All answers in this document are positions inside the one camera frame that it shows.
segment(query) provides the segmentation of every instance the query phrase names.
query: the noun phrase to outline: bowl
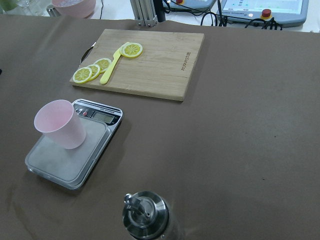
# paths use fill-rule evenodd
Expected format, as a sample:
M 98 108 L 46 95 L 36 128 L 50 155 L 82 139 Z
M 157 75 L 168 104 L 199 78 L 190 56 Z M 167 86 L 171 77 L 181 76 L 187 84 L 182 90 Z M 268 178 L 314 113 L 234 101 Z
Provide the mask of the bowl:
M 61 15 L 85 18 L 95 10 L 96 0 L 52 0 L 52 5 Z

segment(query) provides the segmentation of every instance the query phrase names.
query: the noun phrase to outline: brown table surface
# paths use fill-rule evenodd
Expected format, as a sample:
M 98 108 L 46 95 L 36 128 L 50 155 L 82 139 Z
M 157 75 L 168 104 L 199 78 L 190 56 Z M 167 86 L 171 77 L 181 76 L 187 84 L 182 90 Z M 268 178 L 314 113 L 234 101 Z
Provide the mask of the brown table surface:
M 140 191 L 167 200 L 186 240 L 320 239 L 319 34 L 141 28 L 205 34 L 176 102 L 69 83 L 107 28 L 139 29 L 133 20 L 0 15 L 1 240 L 129 240 L 123 197 Z M 29 172 L 25 157 L 40 137 L 36 112 L 79 98 L 119 107 L 124 119 L 72 191 Z

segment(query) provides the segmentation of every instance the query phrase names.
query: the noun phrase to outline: red emergency stop button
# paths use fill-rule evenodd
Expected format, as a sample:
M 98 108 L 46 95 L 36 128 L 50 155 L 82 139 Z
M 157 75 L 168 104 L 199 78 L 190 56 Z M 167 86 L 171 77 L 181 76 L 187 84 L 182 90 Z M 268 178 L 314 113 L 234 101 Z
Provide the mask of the red emergency stop button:
M 271 10 L 270 9 L 263 9 L 262 11 L 262 17 L 265 19 L 270 18 L 271 16 Z

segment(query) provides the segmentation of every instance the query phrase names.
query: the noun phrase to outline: lemon slice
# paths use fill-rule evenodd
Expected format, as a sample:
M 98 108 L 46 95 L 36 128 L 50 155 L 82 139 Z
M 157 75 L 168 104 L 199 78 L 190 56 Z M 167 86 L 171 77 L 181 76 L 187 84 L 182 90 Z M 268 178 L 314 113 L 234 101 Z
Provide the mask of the lemon slice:
M 104 73 L 111 64 L 111 60 L 109 58 L 100 58 L 94 62 L 94 64 L 99 65 L 100 73 Z
M 92 70 L 92 76 L 90 77 L 89 81 L 95 79 L 100 74 L 100 66 L 98 64 L 91 64 L 87 66 L 88 68 L 91 68 Z
M 136 58 L 142 53 L 142 45 L 136 42 L 127 42 L 121 48 L 121 55 L 127 58 Z
M 84 84 L 89 81 L 92 76 L 92 70 L 90 67 L 81 67 L 72 76 L 72 79 L 77 84 Z

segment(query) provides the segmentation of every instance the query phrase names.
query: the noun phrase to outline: wooden cutting board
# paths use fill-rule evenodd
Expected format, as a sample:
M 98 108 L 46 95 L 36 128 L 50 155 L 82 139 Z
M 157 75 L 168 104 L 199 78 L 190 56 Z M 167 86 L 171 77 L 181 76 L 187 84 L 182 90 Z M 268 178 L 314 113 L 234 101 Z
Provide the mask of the wooden cutting board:
M 121 56 L 107 84 L 100 76 L 74 86 L 183 101 L 204 40 L 203 33 L 105 29 L 79 68 L 101 58 L 113 60 L 126 42 L 140 43 L 136 58 Z

